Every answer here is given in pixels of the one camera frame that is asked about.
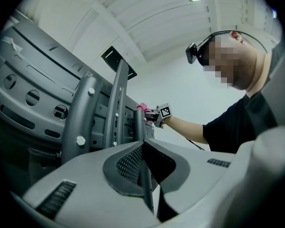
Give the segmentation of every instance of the pink glove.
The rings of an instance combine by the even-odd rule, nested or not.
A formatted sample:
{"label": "pink glove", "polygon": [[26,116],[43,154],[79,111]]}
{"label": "pink glove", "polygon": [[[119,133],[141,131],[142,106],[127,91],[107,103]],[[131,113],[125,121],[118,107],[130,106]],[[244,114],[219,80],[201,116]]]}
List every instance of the pink glove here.
{"label": "pink glove", "polygon": [[137,110],[144,110],[144,112],[152,112],[152,110],[149,109],[145,103],[140,103],[136,109]]}

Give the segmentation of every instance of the bolt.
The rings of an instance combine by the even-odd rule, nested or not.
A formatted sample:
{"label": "bolt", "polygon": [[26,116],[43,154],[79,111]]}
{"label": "bolt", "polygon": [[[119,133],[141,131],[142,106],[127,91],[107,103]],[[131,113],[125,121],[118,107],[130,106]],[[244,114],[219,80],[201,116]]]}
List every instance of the bolt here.
{"label": "bolt", "polygon": [[89,88],[89,90],[87,91],[87,93],[89,95],[93,95],[95,93],[95,90],[93,88]]}
{"label": "bolt", "polygon": [[83,136],[77,136],[76,137],[76,143],[79,146],[83,146],[86,143],[86,140],[85,140],[85,138]]}

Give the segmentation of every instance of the ceiling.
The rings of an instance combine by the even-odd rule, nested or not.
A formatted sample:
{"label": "ceiling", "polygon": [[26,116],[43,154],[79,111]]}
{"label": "ceiling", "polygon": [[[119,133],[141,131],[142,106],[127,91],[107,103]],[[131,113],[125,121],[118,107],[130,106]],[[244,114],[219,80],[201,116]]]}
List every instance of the ceiling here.
{"label": "ceiling", "polygon": [[281,34],[263,0],[23,0],[19,10],[90,67],[110,46],[135,68],[221,29]]}

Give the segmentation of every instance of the metal frame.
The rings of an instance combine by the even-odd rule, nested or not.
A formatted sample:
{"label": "metal frame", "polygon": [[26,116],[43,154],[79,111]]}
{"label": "metal frame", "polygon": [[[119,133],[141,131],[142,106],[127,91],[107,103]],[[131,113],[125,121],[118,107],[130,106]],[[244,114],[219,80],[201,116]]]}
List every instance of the metal frame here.
{"label": "metal frame", "polygon": [[101,87],[102,83],[92,76],[80,81],[63,131],[62,164],[90,152],[93,119]]}
{"label": "metal frame", "polygon": [[[144,111],[134,111],[134,140],[144,141],[147,137],[146,123],[144,121]],[[143,200],[148,208],[154,213],[153,198],[152,198],[152,182],[151,172],[146,161],[142,157],[142,166],[139,172],[138,185],[144,189]]]}
{"label": "metal frame", "polygon": [[129,65],[121,59],[113,83],[104,127],[103,149],[123,143],[125,97]]}

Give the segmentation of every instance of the black bracket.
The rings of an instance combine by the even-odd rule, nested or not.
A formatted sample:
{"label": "black bracket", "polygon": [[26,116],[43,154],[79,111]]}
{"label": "black bracket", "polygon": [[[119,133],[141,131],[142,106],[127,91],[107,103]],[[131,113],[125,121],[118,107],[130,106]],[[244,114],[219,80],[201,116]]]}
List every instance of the black bracket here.
{"label": "black bracket", "polygon": [[[123,59],[126,62],[126,60],[119,54],[118,51],[116,51],[116,49],[113,46],[109,47],[109,49],[107,49],[101,55],[101,57],[104,59],[104,61],[107,63],[107,65],[109,65],[110,68],[114,72],[117,72],[117,69],[118,69],[118,66],[119,66],[119,63],[120,63],[121,59]],[[137,76],[137,73],[129,65],[128,80],[131,79],[131,78],[134,78],[135,76]]]}

